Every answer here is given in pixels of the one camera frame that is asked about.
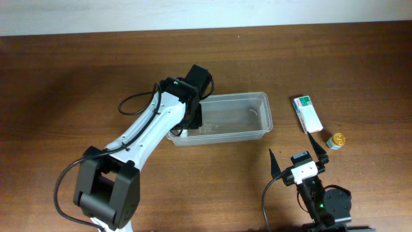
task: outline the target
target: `small jar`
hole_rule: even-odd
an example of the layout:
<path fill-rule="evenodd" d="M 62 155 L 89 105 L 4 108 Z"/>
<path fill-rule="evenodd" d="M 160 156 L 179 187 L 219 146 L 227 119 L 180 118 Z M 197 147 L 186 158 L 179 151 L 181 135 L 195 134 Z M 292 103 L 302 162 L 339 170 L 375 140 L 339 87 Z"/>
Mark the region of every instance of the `small jar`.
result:
<path fill-rule="evenodd" d="M 332 135 L 326 143 L 330 149 L 337 150 L 341 148 L 345 144 L 345 142 L 345 136 L 341 133 L 336 133 L 335 135 Z"/>

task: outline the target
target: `wooden table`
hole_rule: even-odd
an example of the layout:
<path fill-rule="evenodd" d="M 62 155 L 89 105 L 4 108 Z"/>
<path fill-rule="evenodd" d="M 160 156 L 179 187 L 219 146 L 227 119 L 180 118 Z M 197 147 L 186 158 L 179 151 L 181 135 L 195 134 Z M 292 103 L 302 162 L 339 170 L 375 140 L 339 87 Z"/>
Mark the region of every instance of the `wooden table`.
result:
<path fill-rule="evenodd" d="M 57 214 L 58 175 L 136 120 L 117 112 L 122 99 L 196 63 L 213 75 L 214 94 L 265 92 L 274 128 L 260 140 L 204 146 L 165 138 L 141 172 L 135 231 L 264 228 L 268 149 L 282 169 L 312 150 L 291 103 L 300 94 L 314 102 L 324 126 L 314 137 L 325 149 L 330 133 L 347 137 L 340 150 L 326 149 L 330 163 L 320 178 L 352 192 L 351 225 L 410 231 L 411 29 L 412 22 L 392 22 L 2 37 L 1 230 L 96 231 Z M 76 177 L 77 168 L 60 202 L 87 220 L 72 203 Z M 280 182 L 268 191 L 273 228 L 310 222 L 295 193 Z"/>

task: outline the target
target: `gold cap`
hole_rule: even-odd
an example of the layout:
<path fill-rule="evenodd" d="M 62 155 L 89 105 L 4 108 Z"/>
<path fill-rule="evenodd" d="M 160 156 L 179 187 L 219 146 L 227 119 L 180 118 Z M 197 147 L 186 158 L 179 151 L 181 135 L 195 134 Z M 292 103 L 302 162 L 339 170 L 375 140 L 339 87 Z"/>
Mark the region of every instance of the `gold cap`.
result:
<path fill-rule="evenodd" d="M 341 133 L 336 133 L 333 135 L 332 142 L 338 146 L 343 146 L 346 142 L 346 138 Z"/>

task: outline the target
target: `brown tabletop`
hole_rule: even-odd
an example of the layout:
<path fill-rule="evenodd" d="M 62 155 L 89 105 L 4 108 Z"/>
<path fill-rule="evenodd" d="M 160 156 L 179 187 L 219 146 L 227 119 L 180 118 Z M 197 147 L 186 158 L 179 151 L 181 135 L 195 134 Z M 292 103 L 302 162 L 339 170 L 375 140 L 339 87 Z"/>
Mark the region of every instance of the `brown tabletop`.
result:
<path fill-rule="evenodd" d="M 264 228 L 268 149 L 281 169 L 312 151 L 292 107 L 296 95 L 311 97 L 324 126 L 313 134 L 330 156 L 323 184 L 352 192 L 350 225 L 412 228 L 411 21 L 0 37 L 0 50 L 2 231 L 97 231 L 57 214 L 58 175 L 136 120 L 119 114 L 122 99 L 185 76 L 194 63 L 213 75 L 214 94 L 265 92 L 273 130 L 202 146 L 164 138 L 141 172 L 135 231 Z M 329 150 L 325 142 L 338 132 L 347 143 Z M 77 168 L 59 199 L 69 215 L 88 220 L 72 202 L 76 178 Z M 276 182 L 266 205 L 273 228 L 311 222 L 294 186 Z"/>

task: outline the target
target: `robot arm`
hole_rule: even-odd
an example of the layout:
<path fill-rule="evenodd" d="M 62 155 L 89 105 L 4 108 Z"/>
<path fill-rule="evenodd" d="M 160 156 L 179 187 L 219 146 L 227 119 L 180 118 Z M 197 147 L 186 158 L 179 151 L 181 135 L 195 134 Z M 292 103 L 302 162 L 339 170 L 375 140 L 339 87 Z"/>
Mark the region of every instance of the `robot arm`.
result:
<path fill-rule="evenodd" d="M 130 219 L 140 201 L 140 170 L 169 130 L 201 126 L 199 101 L 210 82 L 213 84 L 208 71 L 196 65 L 184 79 L 161 81 L 160 94 L 154 94 L 145 112 L 125 133 L 104 150 L 91 146 L 85 151 L 84 156 L 92 157 L 123 148 L 80 164 L 74 204 L 106 231 L 131 231 Z M 115 181 L 103 175 L 109 172 L 117 174 Z"/>

